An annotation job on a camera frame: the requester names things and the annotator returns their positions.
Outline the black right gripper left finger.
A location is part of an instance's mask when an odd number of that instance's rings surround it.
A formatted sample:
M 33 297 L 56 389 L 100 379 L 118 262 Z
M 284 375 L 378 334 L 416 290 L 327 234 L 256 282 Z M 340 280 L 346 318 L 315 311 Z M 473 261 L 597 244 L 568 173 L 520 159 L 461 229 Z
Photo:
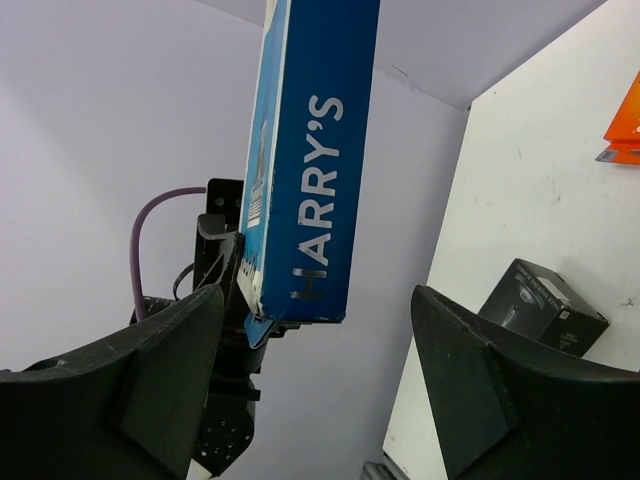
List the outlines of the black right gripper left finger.
M 224 319 L 208 286 L 76 350 L 1 374 L 4 479 L 184 479 Z

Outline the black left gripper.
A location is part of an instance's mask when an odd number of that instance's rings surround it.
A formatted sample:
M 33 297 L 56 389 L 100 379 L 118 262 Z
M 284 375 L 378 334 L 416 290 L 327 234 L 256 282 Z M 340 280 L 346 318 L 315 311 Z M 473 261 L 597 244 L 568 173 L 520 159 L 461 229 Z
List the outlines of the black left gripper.
M 226 310 L 244 310 L 245 300 L 237 284 L 244 250 L 239 233 L 244 182 L 211 179 L 206 186 L 205 212 L 196 223 L 193 290 L 217 285 Z

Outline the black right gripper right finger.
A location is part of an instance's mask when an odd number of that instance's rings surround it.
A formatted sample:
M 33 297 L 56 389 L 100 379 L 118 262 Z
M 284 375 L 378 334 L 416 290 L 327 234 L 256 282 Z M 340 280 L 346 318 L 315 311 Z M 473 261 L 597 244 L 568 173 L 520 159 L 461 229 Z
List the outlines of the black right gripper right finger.
M 427 286 L 411 320 L 448 478 L 638 478 L 638 373 L 544 346 Z

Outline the black green razor box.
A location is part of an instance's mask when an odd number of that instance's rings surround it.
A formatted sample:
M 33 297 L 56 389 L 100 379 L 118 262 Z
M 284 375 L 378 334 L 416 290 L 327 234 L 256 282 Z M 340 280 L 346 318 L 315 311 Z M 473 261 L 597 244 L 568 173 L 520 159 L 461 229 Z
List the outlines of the black green razor box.
M 578 357 L 610 325 L 555 271 L 520 258 L 507 268 L 478 316 Z

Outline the blue razor box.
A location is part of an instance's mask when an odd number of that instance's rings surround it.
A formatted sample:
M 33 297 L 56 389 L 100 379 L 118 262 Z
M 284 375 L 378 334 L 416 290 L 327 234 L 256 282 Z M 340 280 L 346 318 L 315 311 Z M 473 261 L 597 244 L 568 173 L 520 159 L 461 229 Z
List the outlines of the blue razor box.
M 252 348 L 346 315 L 380 5 L 266 7 L 237 276 Z

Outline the orange Gillette razor box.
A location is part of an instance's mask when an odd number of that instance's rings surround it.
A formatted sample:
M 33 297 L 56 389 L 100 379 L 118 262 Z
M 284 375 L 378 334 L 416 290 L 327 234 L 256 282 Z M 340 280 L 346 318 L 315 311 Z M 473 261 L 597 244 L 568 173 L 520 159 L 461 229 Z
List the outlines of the orange Gillette razor box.
M 603 137 L 608 146 L 596 157 L 597 162 L 639 165 L 639 118 L 639 75 L 636 75 Z

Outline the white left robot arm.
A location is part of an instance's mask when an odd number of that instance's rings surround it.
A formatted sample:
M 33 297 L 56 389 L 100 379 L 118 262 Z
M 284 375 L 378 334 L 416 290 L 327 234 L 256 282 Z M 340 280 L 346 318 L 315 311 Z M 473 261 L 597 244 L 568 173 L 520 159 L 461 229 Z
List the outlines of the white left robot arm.
M 260 372 L 265 349 L 249 347 L 244 329 L 249 307 L 236 281 L 244 247 L 244 238 L 238 232 L 242 193 L 243 182 L 232 179 L 211 179 L 204 187 L 165 192 L 139 212 L 129 241 L 134 301 L 131 321 L 135 323 L 177 302 L 143 295 L 140 239 L 146 218 L 166 200 L 206 196 L 205 212 L 196 222 L 194 260 L 174 281 L 172 290 L 176 291 L 182 279 L 192 274 L 194 290 L 217 285 L 224 295 L 224 322 L 194 452 L 194 462 L 210 479 L 220 477 L 249 447 L 255 431 L 255 407 L 261 396 L 251 376 Z

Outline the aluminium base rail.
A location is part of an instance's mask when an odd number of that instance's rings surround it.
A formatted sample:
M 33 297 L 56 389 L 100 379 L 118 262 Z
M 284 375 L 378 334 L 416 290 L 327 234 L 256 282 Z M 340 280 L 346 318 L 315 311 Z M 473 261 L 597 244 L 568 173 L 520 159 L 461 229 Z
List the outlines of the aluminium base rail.
M 400 480 L 402 473 L 398 472 L 387 454 L 381 452 L 375 459 L 362 464 L 359 480 Z

